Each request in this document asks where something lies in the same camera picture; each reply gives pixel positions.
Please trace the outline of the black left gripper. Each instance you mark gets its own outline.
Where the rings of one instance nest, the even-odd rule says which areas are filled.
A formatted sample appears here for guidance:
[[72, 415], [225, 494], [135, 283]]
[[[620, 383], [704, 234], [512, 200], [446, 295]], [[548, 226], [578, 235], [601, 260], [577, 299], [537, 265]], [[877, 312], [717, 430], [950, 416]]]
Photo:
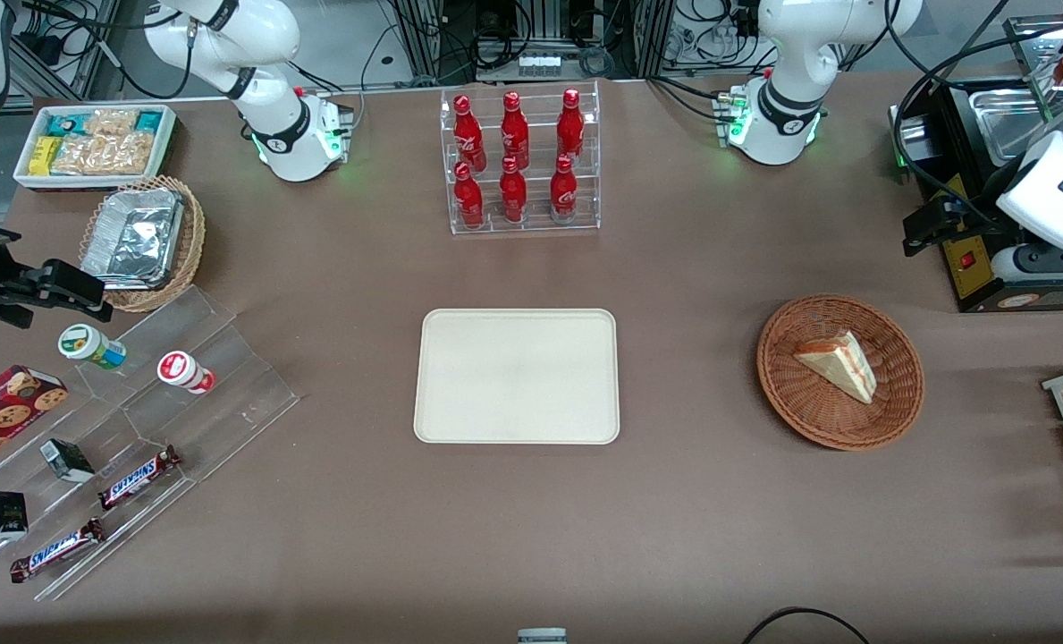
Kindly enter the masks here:
[[[1006, 238], [1010, 244], [1023, 244], [1030, 240], [1029, 233], [1017, 220], [998, 207], [997, 200], [1005, 194], [1020, 171], [1020, 165], [1003, 165], [985, 172], [977, 168], [969, 183], [969, 203], [974, 209], [969, 215], [973, 236]], [[904, 257], [912, 258], [932, 245], [964, 240], [971, 236], [962, 224], [971, 207], [960, 199], [934, 197], [919, 208], [919, 225], [905, 224]]]

